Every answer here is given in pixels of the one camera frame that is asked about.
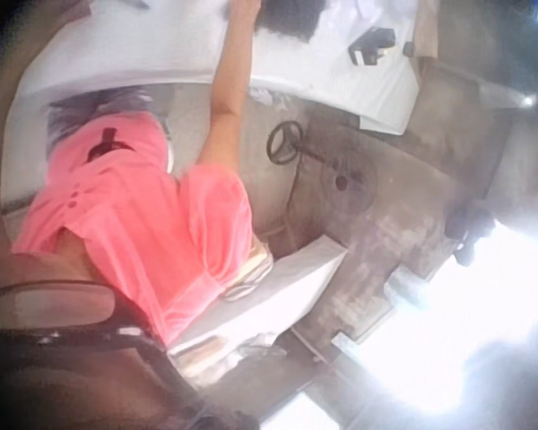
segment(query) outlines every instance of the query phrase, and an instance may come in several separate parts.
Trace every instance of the woman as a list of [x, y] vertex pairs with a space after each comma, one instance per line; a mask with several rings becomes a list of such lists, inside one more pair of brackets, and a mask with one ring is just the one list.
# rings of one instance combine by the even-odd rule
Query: woman
[[[238, 177], [239, 135], [259, 8], [260, 0], [231, 0], [210, 132], [196, 165], [179, 180], [166, 171], [167, 138], [141, 89], [53, 105], [47, 186], [13, 246], [0, 214], [0, 287], [60, 279], [111, 284], [148, 314], [166, 343], [223, 291], [252, 237]], [[88, 14], [82, 0], [43, 0], [4, 46], [0, 160], [23, 71], [62, 26]]]

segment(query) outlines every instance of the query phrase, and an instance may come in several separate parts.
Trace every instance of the black strap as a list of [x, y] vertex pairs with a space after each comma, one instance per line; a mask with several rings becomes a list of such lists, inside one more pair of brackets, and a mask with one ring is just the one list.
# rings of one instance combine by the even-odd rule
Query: black strap
[[116, 141], [116, 132], [117, 130], [115, 128], [104, 128], [104, 131], [101, 134], [101, 143], [91, 148], [90, 152], [88, 152], [88, 163], [115, 150], [133, 151], [133, 149], [125, 143]]

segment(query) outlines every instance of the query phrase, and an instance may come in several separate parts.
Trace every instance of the white table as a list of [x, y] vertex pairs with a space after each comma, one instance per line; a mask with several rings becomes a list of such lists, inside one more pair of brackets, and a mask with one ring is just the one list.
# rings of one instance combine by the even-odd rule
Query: white table
[[[395, 0], [360, 0], [383, 7]], [[53, 100], [130, 84], [209, 83], [227, 26], [227, 0], [153, 0], [143, 11], [118, 0], [96, 0], [93, 16], [63, 29], [28, 69], [18, 97]], [[363, 129], [401, 134], [419, 86], [403, 45], [414, 14], [382, 12], [353, 27], [395, 29], [397, 47], [377, 66], [354, 66], [347, 54], [355, 0], [330, 0], [309, 43], [260, 30], [251, 85], [314, 100], [360, 116]]]

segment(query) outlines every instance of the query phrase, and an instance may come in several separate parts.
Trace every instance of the black device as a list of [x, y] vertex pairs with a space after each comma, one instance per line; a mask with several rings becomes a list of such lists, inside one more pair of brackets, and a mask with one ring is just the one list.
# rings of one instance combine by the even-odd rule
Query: black device
[[354, 65], [377, 65], [384, 56], [383, 50], [395, 47], [393, 29], [373, 27], [349, 46], [349, 56]]

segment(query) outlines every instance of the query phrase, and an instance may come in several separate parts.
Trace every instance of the sunlight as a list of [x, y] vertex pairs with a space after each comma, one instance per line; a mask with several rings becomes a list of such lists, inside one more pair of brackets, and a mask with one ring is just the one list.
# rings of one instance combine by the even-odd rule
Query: sunlight
[[339, 430], [335, 423], [307, 394], [301, 393], [261, 426], [262, 430]]
[[538, 323], [538, 244], [497, 224], [471, 267], [444, 264], [426, 301], [373, 332], [360, 361], [401, 400], [439, 413], [461, 399], [470, 356], [492, 341], [522, 342]]

